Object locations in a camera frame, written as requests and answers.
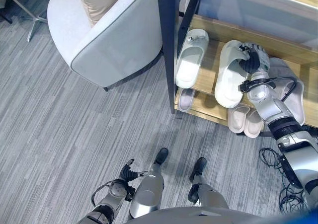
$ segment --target slipper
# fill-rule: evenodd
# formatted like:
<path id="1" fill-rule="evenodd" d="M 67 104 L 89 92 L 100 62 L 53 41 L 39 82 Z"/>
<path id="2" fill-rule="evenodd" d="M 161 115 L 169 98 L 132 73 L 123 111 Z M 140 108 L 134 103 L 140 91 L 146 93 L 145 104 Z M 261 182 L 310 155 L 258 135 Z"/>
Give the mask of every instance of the slipper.
<path id="1" fill-rule="evenodd" d="M 191 108 L 194 94 L 195 90 L 193 89 L 182 89 L 178 102 L 178 110 L 188 112 Z"/>
<path id="2" fill-rule="evenodd" d="M 249 55 L 239 48 L 242 43 L 237 40 L 227 42 L 221 50 L 220 67 L 215 86 L 217 102 L 227 108 L 236 107 L 243 97 L 238 86 L 247 78 L 248 73 L 239 65 L 241 60 L 248 60 Z"/>
<path id="3" fill-rule="evenodd" d="M 194 85 L 208 44 L 209 35 L 205 30 L 192 29 L 187 33 L 177 62 L 177 86 L 190 88 Z"/>
<path id="4" fill-rule="evenodd" d="M 297 85 L 293 92 L 284 101 L 287 108 L 294 115 L 296 121 L 302 126 L 305 123 L 305 111 L 303 105 L 304 83 L 294 74 L 289 66 L 279 58 L 270 58 L 269 77 L 292 76 L 297 79 Z M 289 91 L 293 84 L 291 80 L 274 81 L 276 88 L 274 89 L 278 95 L 278 99 L 282 99 Z"/>
<path id="5" fill-rule="evenodd" d="M 249 112 L 249 107 L 238 105 L 235 108 L 229 109 L 228 126 L 234 133 L 241 133 L 245 128 L 246 115 Z"/>
<path id="6" fill-rule="evenodd" d="M 256 138 L 264 127 L 264 122 L 255 109 L 250 109 L 246 116 L 244 133 L 247 137 Z"/>

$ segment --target armchair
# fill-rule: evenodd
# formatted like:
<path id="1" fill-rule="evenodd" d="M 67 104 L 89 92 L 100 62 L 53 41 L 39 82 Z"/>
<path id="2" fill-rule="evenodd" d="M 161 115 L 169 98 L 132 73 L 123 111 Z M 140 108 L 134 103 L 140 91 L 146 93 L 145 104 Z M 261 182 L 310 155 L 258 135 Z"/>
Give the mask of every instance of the armchair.
<path id="1" fill-rule="evenodd" d="M 70 68 L 101 87 L 149 64 L 162 46 L 158 0 L 118 0 L 93 27 L 81 0 L 50 0 L 48 24 Z"/>

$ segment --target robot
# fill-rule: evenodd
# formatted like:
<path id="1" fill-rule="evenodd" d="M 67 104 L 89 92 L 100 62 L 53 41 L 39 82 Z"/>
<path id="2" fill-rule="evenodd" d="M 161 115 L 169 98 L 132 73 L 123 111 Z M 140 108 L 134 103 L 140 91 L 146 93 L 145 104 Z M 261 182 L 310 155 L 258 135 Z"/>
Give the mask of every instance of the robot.
<path id="1" fill-rule="evenodd" d="M 269 58 L 265 50 L 253 43 L 243 43 L 239 47 L 242 53 L 248 55 L 248 60 L 240 60 L 240 67 L 250 74 L 251 79 L 239 86 L 246 92 L 249 100 L 257 109 L 260 117 L 270 129 L 278 148 L 283 153 L 280 161 L 290 183 L 297 188 L 303 188 L 305 200 L 310 209 L 318 208 L 318 145 L 314 138 L 302 130 L 291 111 L 284 104 L 284 99 L 297 86 L 292 77 L 269 78 Z M 286 96 L 280 100 L 274 92 L 275 80 L 293 79 L 294 84 Z M 148 223 L 251 223 L 258 222 L 260 217 L 230 210 L 223 196 L 206 183 L 202 172 L 206 159 L 201 157 L 194 165 L 189 177 L 192 187 L 188 200 L 199 207 L 181 207 L 160 210 L 164 180 L 161 175 L 161 165 L 168 156 L 168 150 L 162 148 L 148 171 L 132 172 L 130 165 L 133 159 L 122 168 L 119 178 L 98 188 L 108 186 L 108 194 L 95 208 L 82 218 L 78 224 L 111 224 L 115 220 L 122 203 L 130 201 L 129 221 L 131 224 Z M 143 177 L 135 191 L 128 182 Z"/>

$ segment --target floor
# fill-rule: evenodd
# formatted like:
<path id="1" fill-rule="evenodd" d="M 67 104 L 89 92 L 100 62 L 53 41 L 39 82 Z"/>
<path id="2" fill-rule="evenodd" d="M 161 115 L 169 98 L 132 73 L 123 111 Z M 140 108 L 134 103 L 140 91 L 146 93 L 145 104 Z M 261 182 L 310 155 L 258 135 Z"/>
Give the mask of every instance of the floor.
<path id="1" fill-rule="evenodd" d="M 23 2 L 41 12 L 48 0 Z M 260 148 L 276 149 L 273 139 L 171 114 L 162 57 L 105 92 L 68 68 L 47 25 L 28 43 L 31 21 L 13 4 L 7 13 L 13 24 L 0 20 L 0 223 L 76 223 L 92 209 L 92 192 L 128 159 L 134 170 L 147 169 L 161 147 L 170 151 L 162 208 L 191 205 L 188 175 L 204 156 L 204 177 L 231 209 L 279 214 L 280 173 L 258 159 Z M 125 222 L 128 208 L 125 202 L 115 223 Z"/>

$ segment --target black metal post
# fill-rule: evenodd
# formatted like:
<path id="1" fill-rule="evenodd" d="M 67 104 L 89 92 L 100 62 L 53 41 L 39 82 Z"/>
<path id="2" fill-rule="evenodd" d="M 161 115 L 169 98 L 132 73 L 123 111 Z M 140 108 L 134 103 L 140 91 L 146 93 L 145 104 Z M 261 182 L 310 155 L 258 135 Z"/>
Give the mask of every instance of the black metal post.
<path id="1" fill-rule="evenodd" d="M 175 66 L 177 61 L 178 20 L 180 0 L 158 0 L 163 43 L 165 73 L 167 77 L 169 104 L 174 113 Z"/>
<path id="2" fill-rule="evenodd" d="M 183 42 L 185 39 L 185 36 L 188 32 L 188 28 L 190 26 L 190 23 L 192 21 L 192 17 L 195 13 L 197 13 L 199 8 L 200 0 L 190 0 L 187 10 L 184 14 L 184 17 L 182 19 L 179 32 L 178 32 L 178 49 L 177 49 L 177 57 L 179 57 L 181 48 L 183 46 Z"/>

